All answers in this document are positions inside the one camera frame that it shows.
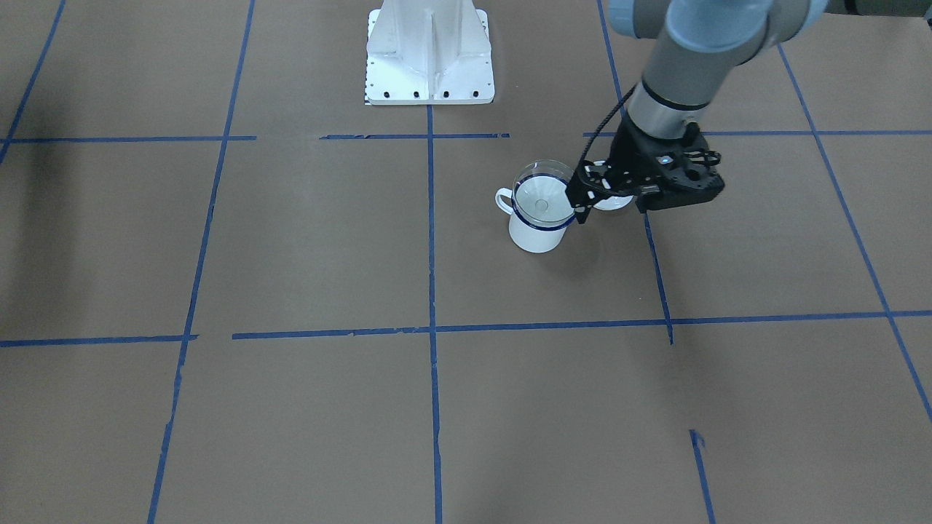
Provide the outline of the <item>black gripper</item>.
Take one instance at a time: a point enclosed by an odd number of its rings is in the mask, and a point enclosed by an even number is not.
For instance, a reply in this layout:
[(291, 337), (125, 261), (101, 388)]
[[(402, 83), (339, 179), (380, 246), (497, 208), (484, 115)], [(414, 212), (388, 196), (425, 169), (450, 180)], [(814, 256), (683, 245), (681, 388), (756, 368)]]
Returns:
[(642, 132), (624, 116), (608, 159), (600, 165), (580, 160), (565, 194), (580, 225), (609, 198), (631, 197), (641, 213), (702, 205), (725, 189), (720, 159), (695, 122), (682, 137), (667, 140)]

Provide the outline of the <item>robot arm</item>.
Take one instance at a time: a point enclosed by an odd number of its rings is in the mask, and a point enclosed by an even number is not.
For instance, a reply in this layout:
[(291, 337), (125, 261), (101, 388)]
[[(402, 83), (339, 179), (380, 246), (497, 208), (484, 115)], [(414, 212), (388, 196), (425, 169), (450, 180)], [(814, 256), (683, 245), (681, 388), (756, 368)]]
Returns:
[(599, 203), (630, 198), (639, 212), (703, 205), (725, 182), (700, 119), (737, 66), (798, 36), (826, 1), (612, 1), (612, 29), (655, 41), (620, 115), (606, 159), (582, 154), (566, 189), (578, 223)]

